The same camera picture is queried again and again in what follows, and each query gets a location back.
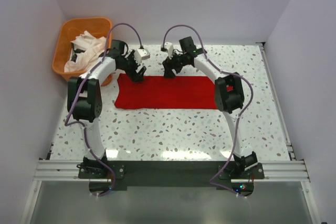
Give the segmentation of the red t shirt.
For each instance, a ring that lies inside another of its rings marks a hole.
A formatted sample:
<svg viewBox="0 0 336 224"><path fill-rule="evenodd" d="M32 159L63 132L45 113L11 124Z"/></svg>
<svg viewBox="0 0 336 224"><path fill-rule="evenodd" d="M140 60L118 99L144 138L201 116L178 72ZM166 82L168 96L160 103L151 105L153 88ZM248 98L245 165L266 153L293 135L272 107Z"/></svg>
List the red t shirt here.
<svg viewBox="0 0 336 224"><path fill-rule="evenodd" d="M118 109L217 109L214 84L208 77L145 76L141 82L132 82L122 73L117 82L114 105Z"/></svg>

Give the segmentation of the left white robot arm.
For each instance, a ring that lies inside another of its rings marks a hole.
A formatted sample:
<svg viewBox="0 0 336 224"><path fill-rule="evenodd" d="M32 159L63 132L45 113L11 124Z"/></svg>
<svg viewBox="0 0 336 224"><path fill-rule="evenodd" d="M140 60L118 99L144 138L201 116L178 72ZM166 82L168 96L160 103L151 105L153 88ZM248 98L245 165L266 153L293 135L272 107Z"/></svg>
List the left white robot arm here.
<svg viewBox="0 0 336 224"><path fill-rule="evenodd" d="M130 52L125 52L126 49L127 43L113 40L111 48L103 52L92 68L68 81L68 115L65 125L78 123L82 126L85 159L94 160L90 171L97 178L105 177L109 171L109 165L103 162L106 151L99 130L99 116L103 107L101 85L116 70L124 71L133 83L143 81L146 67L141 66L141 63L150 58L149 51L143 46Z"/></svg>

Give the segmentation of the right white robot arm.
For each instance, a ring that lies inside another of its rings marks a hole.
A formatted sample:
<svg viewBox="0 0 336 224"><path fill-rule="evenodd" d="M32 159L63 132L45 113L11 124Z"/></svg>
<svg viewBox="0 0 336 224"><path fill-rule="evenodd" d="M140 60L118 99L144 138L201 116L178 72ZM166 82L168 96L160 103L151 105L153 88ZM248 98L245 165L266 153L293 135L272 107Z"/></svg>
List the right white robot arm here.
<svg viewBox="0 0 336 224"><path fill-rule="evenodd" d="M221 70L206 55L203 47L197 48L191 37L180 40L181 52L176 50L172 43L163 42L161 51L167 53L162 62L165 78L175 78L185 66L193 66L206 75L214 84L214 101L217 109L221 111L228 124L233 140L232 153L228 159L235 161L234 173L239 178L246 178L257 165L257 155L239 132L239 121L244 107L245 96L242 82L244 78L237 72L230 73Z"/></svg>

